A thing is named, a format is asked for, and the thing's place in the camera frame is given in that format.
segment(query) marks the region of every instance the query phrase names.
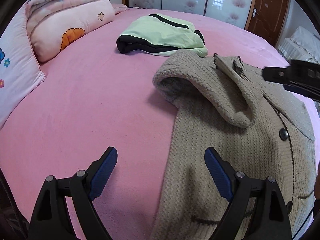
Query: white pillow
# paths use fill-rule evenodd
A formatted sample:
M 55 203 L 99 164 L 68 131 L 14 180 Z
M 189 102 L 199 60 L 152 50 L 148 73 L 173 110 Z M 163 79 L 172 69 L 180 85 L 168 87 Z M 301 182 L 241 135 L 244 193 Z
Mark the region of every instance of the white pillow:
M 0 129 L 20 101 L 44 79 L 27 35 L 24 4 L 0 38 Z
M 46 62 L 83 35 L 113 21 L 109 0 L 97 0 L 55 12 L 44 18 L 30 35 L 39 62 Z
M 299 26 L 290 39 L 303 47 L 317 62 L 320 62 L 320 40 L 313 33 Z

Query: metal bolt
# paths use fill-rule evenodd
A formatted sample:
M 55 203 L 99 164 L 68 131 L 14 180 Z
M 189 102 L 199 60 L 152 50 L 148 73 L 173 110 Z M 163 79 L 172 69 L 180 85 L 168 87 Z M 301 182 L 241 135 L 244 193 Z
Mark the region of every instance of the metal bolt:
M 245 174 L 242 172 L 242 171 L 237 171 L 237 176 L 239 177 L 239 178 L 244 178 L 244 176 L 245 176 Z
M 78 177 L 83 177 L 85 175 L 85 171 L 84 170 L 80 170 L 77 172 L 77 176 Z
M 53 179 L 54 179 L 54 176 L 49 175 L 45 180 L 46 180 L 47 182 L 50 182 L 50 181 L 53 181 Z
M 268 177 L 268 180 L 269 180 L 271 183 L 274 183 L 274 182 L 276 181 L 276 179 L 275 179 L 274 177 L 271 177 L 271 176 Z

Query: button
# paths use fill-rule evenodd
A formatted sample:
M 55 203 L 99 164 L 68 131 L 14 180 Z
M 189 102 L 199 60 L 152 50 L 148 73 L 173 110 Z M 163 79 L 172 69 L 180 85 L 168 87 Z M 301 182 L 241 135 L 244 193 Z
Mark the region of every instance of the button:
M 286 141 L 289 137 L 288 131 L 284 128 L 281 128 L 279 131 L 279 135 L 281 140 Z
M 286 205 L 286 207 L 287 207 L 287 210 L 288 210 L 288 215 L 290 215 L 290 212 L 291 212 L 291 210 L 292 210 L 292 201 L 289 201 L 288 203 L 287 203 L 287 205 Z

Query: bed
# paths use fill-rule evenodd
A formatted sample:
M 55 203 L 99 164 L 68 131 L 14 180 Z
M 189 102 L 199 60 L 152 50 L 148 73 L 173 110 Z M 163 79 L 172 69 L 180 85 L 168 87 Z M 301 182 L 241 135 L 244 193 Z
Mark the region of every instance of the bed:
M 70 177 L 113 146 L 118 163 L 94 206 L 114 240 L 149 238 L 177 109 L 152 84 L 167 57 L 120 54 L 116 39 L 131 22 L 154 13 L 192 22 L 209 55 L 239 55 L 261 68 L 288 64 L 264 39 L 205 16 L 136 8 L 116 15 L 41 65 L 46 79 L 0 130 L 0 166 L 28 220 L 48 175 Z M 296 96 L 312 120 L 318 163 L 320 119 L 311 99 Z M 84 239 L 75 212 L 70 213 L 77 236 Z

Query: black clamp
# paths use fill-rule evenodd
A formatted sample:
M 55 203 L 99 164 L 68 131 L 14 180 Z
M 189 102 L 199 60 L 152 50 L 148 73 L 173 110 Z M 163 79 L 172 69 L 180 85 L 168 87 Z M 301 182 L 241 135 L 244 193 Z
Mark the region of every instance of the black clamp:
M 251 197 L 256 197 L 256 201 L 243 240 L 292 239 L 288 210 L 273 177 L 249 178 L 222 160 L 213 147 L 206 150 L 204 161 L 220 195 L 229 202 L 210 240 L 235 239 Z
M 249 198 L 256 197 L 253 214 L 243 240 L 291 240 L 290 212 L 273 177 L 252 179 L 235 171 L 213 147 L 204 161 L 222 197 L 229 202 L 210 240 L 234 240 L 244 219 Z M 109 147 L 98 161 L 71 178 L 46 178 L 34 207 L 28 240 L 79 240 L 74 232 L 65 197 L 72 197 L 80 226 L 87 240 L 112 240 L 92 201 L 99 197 L 115 165 L 117 151 Z M 320 212 L 300 238 L 319 239 Z
M 88 240 L 112 240 L 92 201 L 99 197 L 117 162 L 117 151 L 109 147 L 98 161 L 71 178 L 46 178 L 34 207 L 28 239 L 79 240 L 74 232 L 66 196 L 72 197 L 79 223 Z
M 287 68 L 265 67 L 265 81 L 282 84 L 284 89 L 320 102 L 320 65 L 293 59 Z

